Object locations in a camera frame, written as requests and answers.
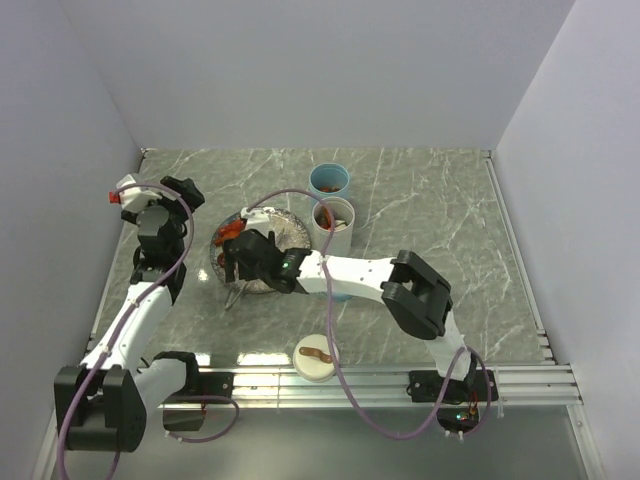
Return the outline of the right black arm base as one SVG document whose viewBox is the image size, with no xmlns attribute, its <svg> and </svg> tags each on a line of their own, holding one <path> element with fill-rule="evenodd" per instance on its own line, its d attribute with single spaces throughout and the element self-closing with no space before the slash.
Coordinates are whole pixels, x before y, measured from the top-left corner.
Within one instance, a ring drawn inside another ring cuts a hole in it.
<svg viewBox="0 0 640 480">
<path fill-rule="evenodd" d="M 434 403 L 443 383 L 444 378 L 435 370 L 413 370 L 409 372 L 406 393 L 413 403 Z M 480 404 L 499 399 L 494 372 L 488 370 L 484 375 L 476 370 L 467 380 L 449 381 L 436 420 L 445 432 L 465 435 L 480 424 Z"/>
</svg>

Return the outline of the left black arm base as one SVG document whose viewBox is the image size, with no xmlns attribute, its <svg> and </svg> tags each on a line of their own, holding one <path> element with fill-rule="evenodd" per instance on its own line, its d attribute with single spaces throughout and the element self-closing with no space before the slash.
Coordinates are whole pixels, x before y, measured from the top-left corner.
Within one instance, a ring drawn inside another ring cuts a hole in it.
<svg viewBox="0 0 640 480">
<path fill-rule="evenodd" d="M 172 394 L 161 405 L 162 423 L 171 434 L 204 434 L 205 428 L 220 427 L 228 432 L 239 419 L 239 407 L 232 399 L 234 374 L 200 372 L 194 387 Z"/>
</svg>

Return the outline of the white lid brown handle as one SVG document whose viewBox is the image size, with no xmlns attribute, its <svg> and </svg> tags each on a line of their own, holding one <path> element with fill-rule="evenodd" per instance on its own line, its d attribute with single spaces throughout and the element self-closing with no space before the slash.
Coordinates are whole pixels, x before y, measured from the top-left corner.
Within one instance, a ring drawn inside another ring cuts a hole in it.
<svg viewBox="0 0 640 480">
<path fill-rule="evenodd" d="M 302 338 L 294 348 L 293 366 L 303 379 L 324 382 L 336 372 L 334 361 L 339 359 L 336 345 L 331 354 L 329 340 L 325 335 L 312 334 Z"/>
</svg>

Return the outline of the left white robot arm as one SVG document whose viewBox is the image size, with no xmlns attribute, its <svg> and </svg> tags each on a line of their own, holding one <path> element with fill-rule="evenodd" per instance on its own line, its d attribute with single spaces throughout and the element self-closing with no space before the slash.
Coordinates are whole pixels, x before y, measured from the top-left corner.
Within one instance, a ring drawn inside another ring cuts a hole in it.
<svg viewBox="0 0 640 480">
<path fill-rule="evenodd" d="M 60 453 L 133 452 L 150 411 L 171 395 L 192 401 L 202 388 L 192 353 L 163 353 L 146 369 L 139 362 L 182 290 L 193 214 L 205 197 L 190 178 L 165 176 L 153 184 L 127 175 L 109 201 L 136 227 L 138 246 L 118 314 L 80 364 L 61 368 L 54 380 Z"/>
</svg>

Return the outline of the metal serving tongs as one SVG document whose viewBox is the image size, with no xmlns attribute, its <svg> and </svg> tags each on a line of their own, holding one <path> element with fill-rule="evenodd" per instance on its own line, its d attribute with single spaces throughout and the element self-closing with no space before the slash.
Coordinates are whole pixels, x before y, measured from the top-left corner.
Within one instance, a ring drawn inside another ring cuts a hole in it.
<svg viewBox="0 0 640 480">
<path fill-rule="evenodd" d="M 229 289 L 224 301 L 224 310 L 230 311 L 251 290 L 252 281 L 242 281 Z"/>
</svg>

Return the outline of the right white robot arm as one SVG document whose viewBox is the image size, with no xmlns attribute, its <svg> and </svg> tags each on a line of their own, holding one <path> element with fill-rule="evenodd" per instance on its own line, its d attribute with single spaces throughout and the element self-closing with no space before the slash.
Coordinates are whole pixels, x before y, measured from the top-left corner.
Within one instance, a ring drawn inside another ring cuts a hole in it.
<svg viewBox="0 0 640 480">
<path fill-rule="evenodd" d="M 477 361 L 453 314 L 451 285 L 416 253 L 377 260 L 279 250 L 273 234 L 245 230 L 222 243 L 225 281 L 261 280 L 282 294 L 346 295 L 384 305 L 400 329 L 426 343 L 442 391 L 460 400 L 476 386 Z"/>
</svg>

